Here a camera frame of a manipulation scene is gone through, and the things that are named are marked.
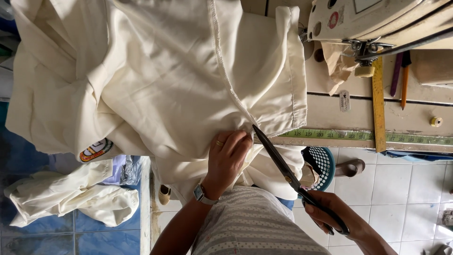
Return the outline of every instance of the blue basket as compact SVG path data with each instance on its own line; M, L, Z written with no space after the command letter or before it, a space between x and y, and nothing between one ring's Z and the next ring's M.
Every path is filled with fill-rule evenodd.
M307 163L313 167L318 166L321 171L319 184L308 190L325 191L335 175L335 160L332 153L325 147L308 147L308 150L304 150L303 157Z

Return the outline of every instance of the scissors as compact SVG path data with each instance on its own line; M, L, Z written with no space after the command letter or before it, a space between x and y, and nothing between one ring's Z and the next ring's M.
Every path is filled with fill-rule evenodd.
M334 211L330 210L329 208L321 205L315 198L313 198L306 190L300 187L300 182L294 176L294 173L291 171L289 166L286 164L286 162L283 160L282 156L280 153L276 150L274 145L269 141L269 139L266 137L266 135L255 125L253 125L253 129L255 130L256 135L258 136L258 139L261 141L263 144L264 148L266 149L267 153L269 154L270 158L274 161L274 163L277 165L278 169L280 172L283 174L285 180L291 185L291 187L299 194L302 196L302 204L305 207L305 204L313 205L320 210L324 211L327 213L329 216L331 216L335 222L340 226L341 230L336 230L338 233L342 235L349 235L349 228L346 226L344 221L336 214ZM331 226L327 225L324 223L324 226L327 228L329 231L329 234L333 235L333 229Z

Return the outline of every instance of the purple pencil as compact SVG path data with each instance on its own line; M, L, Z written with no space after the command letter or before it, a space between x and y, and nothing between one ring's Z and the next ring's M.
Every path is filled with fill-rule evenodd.
M394 97L396 94L396 86L398 85L398 78L400 76L401 62L403 62L403 53L396 55L395 70L393 71L392 86L390 88L390 96Z

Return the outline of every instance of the ruler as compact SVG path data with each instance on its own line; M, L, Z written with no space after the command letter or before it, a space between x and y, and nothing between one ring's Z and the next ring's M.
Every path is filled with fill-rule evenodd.
M298 128L279 135L279 137L318 138L353 141L374 141L375 135L371 131L338 131L327 129ZM384 133L385 142L432 144L453 146L453 137L419 136L411 134Z
M373 61L373 115L376 152L383 152L386 145L386 118L384 116L384 87L382 84L382 57Z

